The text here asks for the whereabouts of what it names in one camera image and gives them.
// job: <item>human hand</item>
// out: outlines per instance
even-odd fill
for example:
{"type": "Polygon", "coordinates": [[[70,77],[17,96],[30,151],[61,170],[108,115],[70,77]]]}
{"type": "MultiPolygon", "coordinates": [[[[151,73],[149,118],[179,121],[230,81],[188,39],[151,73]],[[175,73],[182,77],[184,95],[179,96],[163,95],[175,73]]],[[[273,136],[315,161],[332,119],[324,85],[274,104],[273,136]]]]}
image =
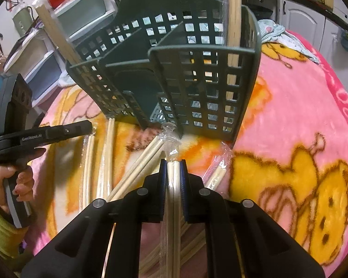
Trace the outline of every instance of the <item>human hand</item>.
{"type": "MultiPolygon", "coordinates": [[[[33,155],[28,157],[28,162],[41,157],[45,153],[45,148],[37,148],[33,155]]],[[[3,180],[11,177],[17,171],[16,166],[13,165],[1,165],[0,166],[0,208],[7,214],[9,212],[8,202],[6,201],[5,190],[3,186],[3,180]]],[[[26,202],[33,199],[33,190],[35,181],[33,179],[33,172],[30,166],[18,174],[17,185],[13,190],[14,195],[18,195],[18,202],[26,202]]]]}

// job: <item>cartoon print blanket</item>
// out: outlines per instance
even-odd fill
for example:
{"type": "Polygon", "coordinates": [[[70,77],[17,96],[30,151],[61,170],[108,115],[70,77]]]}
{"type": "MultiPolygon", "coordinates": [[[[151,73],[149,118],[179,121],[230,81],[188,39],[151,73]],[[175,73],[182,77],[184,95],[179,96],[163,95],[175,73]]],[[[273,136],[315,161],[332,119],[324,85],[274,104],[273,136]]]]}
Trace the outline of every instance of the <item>cartoon print blanket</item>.
{"type": "MultiPolygon", "coordinates": [[[[261,64],[251,100],[233,149],[234,157],[217,191],[231,200],[257,202],[323,267],[327,277],[348,253],[348,93],[325,59],[316,65],[281,44],[262,46],[261,64]]],[[[97,127],[93,153],[93,198],[106,135],[106,119],[78,86],[62,90],[43,125],[89,119],[97,127]]],[[[141,131],[117,123],[113,184],[147,147],[158,131],[141,131]]],[[[34,253],[41,250],[79,212],[83,139],[47,147],[34,160],[37,222],[26,236],[34,253]]],[[[203,176],[220,141],[185,135],[180,157],[188,171],[203,176]]],[[[142,177],[155,170],[160,152],[142,177]]],[[[198,233],[182,236],[182,247],[198,233]]],[[[160,227],[145,224],[141,260],[159,243],[160,227]]],[[[154,277],[158,263],[143,273],[154,277]]],[[[206,250],[201,248],[182,265],[181,277],[206,276],[206,250]]]]}

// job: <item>cabinet door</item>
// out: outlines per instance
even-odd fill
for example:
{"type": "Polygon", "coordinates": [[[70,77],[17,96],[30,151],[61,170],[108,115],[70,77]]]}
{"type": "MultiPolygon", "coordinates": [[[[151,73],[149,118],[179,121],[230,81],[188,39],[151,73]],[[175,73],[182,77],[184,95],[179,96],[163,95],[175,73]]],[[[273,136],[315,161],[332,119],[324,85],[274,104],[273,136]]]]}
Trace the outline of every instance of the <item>cabinet door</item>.
{"type": "Polygon", "coordinates": [[[348,52],[344,50],[340,43],[339,29],[338,25],[326,19],[324,36],[319,51],[348,92],[348,52]]]}
{"type": "Polygon", "coordinates": [[[280,24],[288,30],[299,33],[319,50],[324,33],[325,17],[289,0],[282,0],[280,7],[280,24]]]}

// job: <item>dark countertop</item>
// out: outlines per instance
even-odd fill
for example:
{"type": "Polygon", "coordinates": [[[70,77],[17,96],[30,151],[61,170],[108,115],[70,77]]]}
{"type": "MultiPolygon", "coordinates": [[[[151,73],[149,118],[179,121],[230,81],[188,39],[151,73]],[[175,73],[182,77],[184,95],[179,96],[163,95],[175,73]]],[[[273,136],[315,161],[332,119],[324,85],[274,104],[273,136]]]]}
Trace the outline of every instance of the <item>dark countertop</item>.
{"type": "Polygon", "coordinates": [[[322,14],[323,16],[325,16],[329,20],[333,21],[335,24],[337,24],[342,29],[348,31],[348,24],[346,22],[344,22],[341,18],[339,18],[336,14],[334,14],[332,12],[332,9],[329,8],[328,6],[326,6],[325,4],[319,3],[319,2],[314,1],[314,0],[291,0],[291,1],[299,3],[303,6],[306,6],[310,9],[322,14]]]}

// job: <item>green plastic basket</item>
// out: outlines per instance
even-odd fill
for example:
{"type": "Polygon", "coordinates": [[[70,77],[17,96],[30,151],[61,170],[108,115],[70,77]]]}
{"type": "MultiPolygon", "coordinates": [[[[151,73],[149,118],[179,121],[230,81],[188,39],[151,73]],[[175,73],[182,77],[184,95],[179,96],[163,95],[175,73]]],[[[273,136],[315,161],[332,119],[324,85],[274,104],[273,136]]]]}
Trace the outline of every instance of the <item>green plastic basket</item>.
{"type": "Polygon", "coordinates": [[[219,0],[122,0],[112,23],[78,46],[89,60],[68,64],[68,72],[107,117],[142,128],[171,121],[180,134],[233,146],[255,84],[261,37],[255,16],[242,6],[241,47],[221,45],[221,5],[219,0]],[[228,66],[229,54],[239,55],[237,67],[228,66]],[[236,76],[235,85],[227,84],[228,75],[236,76]]]}

